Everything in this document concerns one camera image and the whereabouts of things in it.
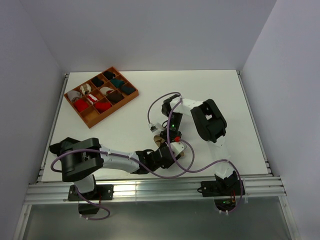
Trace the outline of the beige argyle sock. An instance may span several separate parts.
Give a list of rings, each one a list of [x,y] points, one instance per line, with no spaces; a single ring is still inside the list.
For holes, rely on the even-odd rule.
[[[168,144],[166,143],[166,140],[163,137],[161,137],[159,134],[155,135],[153,137],[153,140],[158,147],[167,147],[168,146]]]

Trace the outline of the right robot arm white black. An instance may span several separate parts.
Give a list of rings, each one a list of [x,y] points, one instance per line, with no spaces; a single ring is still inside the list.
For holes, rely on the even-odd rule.
[[[217,191],[222,195],[229,194],[234,185],[240,183],[241,180],[238,179],[239,171],[229,161],[227,148],[224,147],[227,122],[216,103],[212,99],[194,101],[176,94],[163,101],[161,112],[168,117],[166,141],[173,161],[178,162],[171,143],[176,141],[182,116],[190,116],[198,135],[208,143],[213,162],[198,170],[189,170],[180,163],[177,163],[177,165],[187,173],[199,173],[214,166]]]

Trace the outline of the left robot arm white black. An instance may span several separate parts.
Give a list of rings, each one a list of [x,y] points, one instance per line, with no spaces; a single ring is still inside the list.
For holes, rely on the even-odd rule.
[[[49,146],[49,151],[58,157],[61,169],[52,171],[62,174],[62,181],[74,183],[79,194],[86,200],[96,197],[98,188],[94,172],[99,169],[120,170],[134,175],[146,175],[159,168],[168,169],[175,161],[167,144],[152,149],[125,153],[102,146],[98,138],[79,141],[70,137]]]

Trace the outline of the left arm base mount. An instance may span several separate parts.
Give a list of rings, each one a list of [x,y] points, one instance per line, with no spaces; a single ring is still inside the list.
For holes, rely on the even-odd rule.
[[[102,201],[110,201],[113,199],[114,185],[113,184],[98,184],[94,190],[88,193],[81,193],[79,196],[76,186],[71,185],[67,197],[68,202],[81,202],[78,204],[78,212],[82,216],[91,217],[96,215],[101,209]]]

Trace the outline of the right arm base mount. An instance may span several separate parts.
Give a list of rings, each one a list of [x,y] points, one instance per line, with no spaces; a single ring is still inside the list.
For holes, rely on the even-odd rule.
[[[215,207],[224,213],[233,211],[246,194],[243,183],[236,180],[235,183],[225,184],[223,181],[202,181],[197,192],[203,197],[213,197]]]

